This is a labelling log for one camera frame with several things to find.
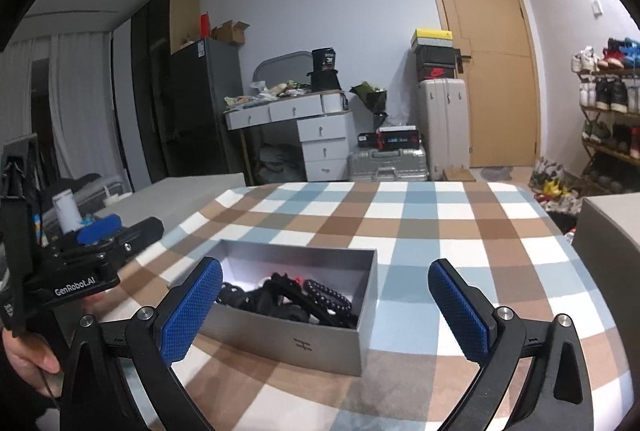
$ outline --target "table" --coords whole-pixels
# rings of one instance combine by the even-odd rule
[[[633,392],[609,310],[578,255],[533,198],[501,183],[300,183],[229,190],[121,271],[105,320],[157,305],[218,239],[378,249],[378,308],[366,371],[345,377],[280,364],[199,335],[174,371],[217,431],[436,430],[476,374],[427,288],[446,257],[468,283],[521,317],[568,313],[582,342],[596,431],[614,429]],[[492,429],[502,429],[521,361]],[[132,390],[148,421],[154,413]],[[160,429],[158,422],[152,429]]]

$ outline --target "silver suitcase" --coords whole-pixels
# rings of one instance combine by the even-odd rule
[[[419,150],[358,150],[348,159],[350,182],[425,182],[427,155]]]
[[[442,180],[448,167],[469,167],[469,112],[462,79],[433,79],[419,85],[420,132],[428,154],[431,180]]]

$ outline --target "rug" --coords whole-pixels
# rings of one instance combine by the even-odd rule
[[[512,170],[513,166],[483,167],[480,170],[480,174],[488,182],[498,182],[500,180],[512,180]]]

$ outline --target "white desk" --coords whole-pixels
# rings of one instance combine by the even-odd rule
[[[251,169],[244,129],[271,122],[297,120],[298,136],[309,182],[331,182],[347,178],[347,157],[357,146],[353,113],[339,90],[285,98],[225,114],[229,130],[242,130],[247,169]]]

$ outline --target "blue object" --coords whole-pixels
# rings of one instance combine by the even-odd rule
[[[162,328],[160,355],[169,365],[184,359],[222,288],[222,265],[212,260]]]
[[[122,230],[122,220],[120,220],[120,217],[118,215],[109,215],[81,229],[78,237],[76,237],[76,241],[80,245],[93,245],[101,239],[113,236],[113,234],[120,230]]]
[[[489,332],[482,319],[439,262],[431,264],[427,278],[431,295],[467,361],[484,364],[489,357]]]

